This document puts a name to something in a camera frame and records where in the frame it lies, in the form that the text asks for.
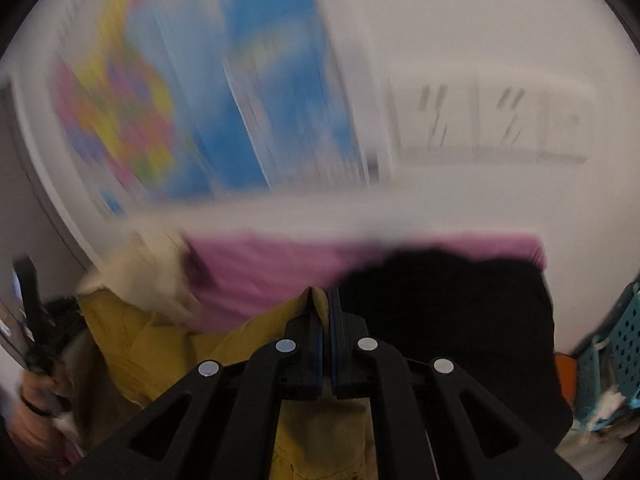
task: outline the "clothing pile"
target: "clothing pile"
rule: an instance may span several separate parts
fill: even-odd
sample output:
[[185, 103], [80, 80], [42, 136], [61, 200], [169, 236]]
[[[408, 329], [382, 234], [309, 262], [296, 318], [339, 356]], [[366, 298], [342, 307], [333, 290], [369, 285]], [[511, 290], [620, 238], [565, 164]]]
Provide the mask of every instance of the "clothing pile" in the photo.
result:
[[[186, 249], [178, 246], [186, 251], [182, 256], [187, 256], [189, 265], [196, 264], [200, 279], [203, 272], [209, 273], [205, 276], [209, 283], [216, 283], [219, 276], [210, 272], [202, 254], [193, 254], [188, 244]], [[536, 261], [514, 257], [508, 251], [506, 257], [491, 253], [490, 259], [482, 261], [455, 252], [386, 249], [368, 262], [360, 259], [358, 270], [343, 269], [342, 277], [335, 276], [330, 285], [338, 286], [342, 308], [363, 317], [372, 336], [396, 346], [407, 358], [428, 362], [444, 356], [456, 361], [555, 447], [569, 430], [572, 415], [554, 364], [553, 312], [541, 274], [541, 253], [536, 253]], [[157, 251], [141, 255], [138, 250], [140, 269], [132, 268], [131, 256], [125, 258], [126, 272], [103, 266], [98, 275], [85, 281], [81, 306], [110, 380], [119, 394], [139, 407], [158, 398], [203, 360], [223, 365], [247, 360], [261, 346], [281, 338], [287, 321], [305, 306], [307, 293], [298, 287], [299, 297], [265, 308], [232, 330], [211, 330], [209, 326], [209, 333], [199, 333], [193, 327], [201, 313], [184, 317], [190, 311], [183, 307], [193, 299], [190, 282], [169, 286], [175, 266], [159, 264], [154, 270]], [[136, 286], [140, 280], [150, 287], [159, 284], [164, 295], [172, 290], [176, 297], [160, 301], [157, 312], [153, 303], [159, 299], [158, 291], [144, 294]], [[256, 295], [269, 282], [256, 275], [249, 292]], [[314, 288], [313, 298], [327, 330], [326, 295]], [[175, 317], [174, 303], [181, 308]], [[201, 306], [203, 311], [208, 308], [211, 305]], [[92, 389], [91, 395], [100, 396], [103, 389]], [[85, 406], [92, 404], [109, 410], [108, 400], [84, 402]], [[80, 426], [90, 431], [95, 414], [85, 411], [86, 420]], [[114, 406], [113, 413], [123, 413], [122, 407]], [[367, 400], [338, 401], [327, 390], [317, 402], [284, 402], [272, 479], [364, 480], [375, 476]]]

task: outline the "black cloth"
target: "black cloth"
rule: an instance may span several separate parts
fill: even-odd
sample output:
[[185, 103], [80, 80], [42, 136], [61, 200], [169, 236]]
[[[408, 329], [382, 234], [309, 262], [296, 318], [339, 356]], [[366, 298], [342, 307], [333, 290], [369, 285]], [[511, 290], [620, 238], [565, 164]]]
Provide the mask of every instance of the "black cloth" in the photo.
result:
[[6, 431], [4, 418], [0, 416], [0, 475], [7, 480], [37, 480]]
[[640, 471], [640, 431], [636, 431], [604, 480], [638, 480], [638, 471]]
[[555, 447], [571, 427], [554, 359], [553, 306], [539, 270], [440, 251], [398, 253], [338, 284], [345, 312], [406, 358], [455, 361]]

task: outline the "human hand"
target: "human hand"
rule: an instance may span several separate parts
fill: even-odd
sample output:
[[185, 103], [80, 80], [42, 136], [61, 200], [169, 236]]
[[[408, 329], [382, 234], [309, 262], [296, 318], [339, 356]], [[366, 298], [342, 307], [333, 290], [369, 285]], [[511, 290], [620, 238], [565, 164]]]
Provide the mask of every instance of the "human hand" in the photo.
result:
[[51, 394], [70, 398], [72, 393], [73, 387], [63, 362], [54, 364], [50, 376], [34, 374], [28, 370], [24, 371], [22, 396], [40, 410], [51, 410], [52, 406], [49, 405]]

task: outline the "teal plastic basket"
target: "teal plastic basket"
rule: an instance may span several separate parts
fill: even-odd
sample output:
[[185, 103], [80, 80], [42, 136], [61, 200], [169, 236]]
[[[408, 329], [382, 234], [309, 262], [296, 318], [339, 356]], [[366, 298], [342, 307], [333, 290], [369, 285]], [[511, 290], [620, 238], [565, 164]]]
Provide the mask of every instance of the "teal plastic basket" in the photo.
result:
[[[634, 284], [633, 297], [622, 316], [605, 338], [594, 336], [591, 345], [578, 357], [578, 388], [575, 397], [575, 418], [585, 425], [593, 417], [602, 394], [602, 365], [612, 363], [613, 378], [618, 390], [626, 397], [631, 409], [640, 408], [640, 285]], [[600, 343], [609, 339], [603, 349]], [[600, 420], [593, 428], [597, 431], [612, 423]]]
[[630, 408], [640, 408], [640, 285], [634, 285], [634, 296], [609, 335], [614, 371], [620, 393]]

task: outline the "wall outlet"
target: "wall outlet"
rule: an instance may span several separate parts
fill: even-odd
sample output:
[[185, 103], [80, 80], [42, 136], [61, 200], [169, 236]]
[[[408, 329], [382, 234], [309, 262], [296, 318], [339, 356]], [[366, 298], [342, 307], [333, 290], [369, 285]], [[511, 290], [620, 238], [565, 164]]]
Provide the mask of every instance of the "wall outlet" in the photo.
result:
[[479, 147], [538, 150], [540, 92], [526, 84], [478, 85]]
[[540, 148], [544, 86], [532, 73], [482, 70], [478, 75], [479, 148], [529, 153]]
[[470, 153], [472, 88], [472, 78], [445, 69], [396, 73], [390, 80], [390, 98], [400, 149], [465, 148]]

